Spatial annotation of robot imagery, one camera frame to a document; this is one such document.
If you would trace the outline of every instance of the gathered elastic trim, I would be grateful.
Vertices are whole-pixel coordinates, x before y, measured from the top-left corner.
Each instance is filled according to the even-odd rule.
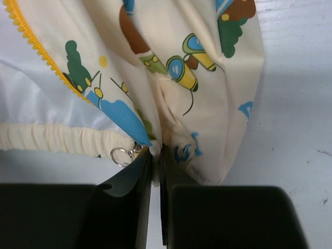
[[[113,148],[129,150],[132,139],[112,130],[68,127],[62,124],[0,123],[0,149],[44,150],[110,158]]]

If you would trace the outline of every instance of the fabric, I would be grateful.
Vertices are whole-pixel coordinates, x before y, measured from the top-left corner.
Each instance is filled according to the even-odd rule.
[[[221,183],[264,61],[253,0],[4,3],[28,43],[115,130],[155,157],[165,143],[195,180]]]
[[[62,124],[0,123],[0,148],[45,150],[110,159],[113,148],[132,149],[134,142],[112,130],[68,127]],[[129,157],[117,153],[122,163]]]

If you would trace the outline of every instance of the yellow zipper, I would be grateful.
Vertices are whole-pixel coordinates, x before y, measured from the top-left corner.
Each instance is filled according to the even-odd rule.
[[[46,61],[48,66],[51,66],[51,70],[55,71],[55,74],[60,77],[60,79],[70,88],[74,93],[77,94],[83,100],[91,103],[86,97],[80,94],[64,77],[61,70],[58,68],[54,60],[47,53],[46,49],[42,46],[42,44],[38,41],[37,37],[31,30],[30,26],[26,22],[20,7],[16,0],[4,0],[3,4],[6,6],[6,11],[9,12],[9,17],[13,19],[13,24],[18,26],[18,31],[23,33],[23,37],[27,38],[27,43],[32,45],[32,48],[37,50],[38,55],[41,56],[42,60]]]

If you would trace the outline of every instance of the white table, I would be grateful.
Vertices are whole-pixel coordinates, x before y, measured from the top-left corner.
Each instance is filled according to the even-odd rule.
[[[226,185],[275,185],[291,197],[311,248],[332,248],[332,2],[257,0],[266,65]],[[40,151],[0,153],[0,182],[100,183],[103,159]],[[152,189],[147,248],[161,246]]]

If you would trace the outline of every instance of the metal clip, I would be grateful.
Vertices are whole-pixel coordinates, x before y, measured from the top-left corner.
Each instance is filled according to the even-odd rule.
[[[140,145],[140,144],[138,144],[138,143],[135,142],[134,147],[133,147],[132,149],[129,149],[129,150],[126,150],[126,149],[123,149],[123,148],[120,148],[120,147],[112,149],[112,150],[110,151],[110,157],[112,158],[112,160],[113,160],[114,163],[116,163],[116,164],[119,165],[120,167],[123,167],[123,168],[124,168],[124,167],[127,167],[127,166],[129,165],[129,163],[120,163],[120,162],[115,158],[115,156],[114,156],[114,152],[116,152],[116,151],[118,150],[118,151],[121,151],[121,152],[127,154],[127,155],[130,157],[130,161],[133,162],[134,159],[135,159],[135,156],[134,156],[134,155],[135,155],[135,154],[139,154],[139,153],[142,151],[143,148],[144,148],[144,147],[143,147],[142,145]]]

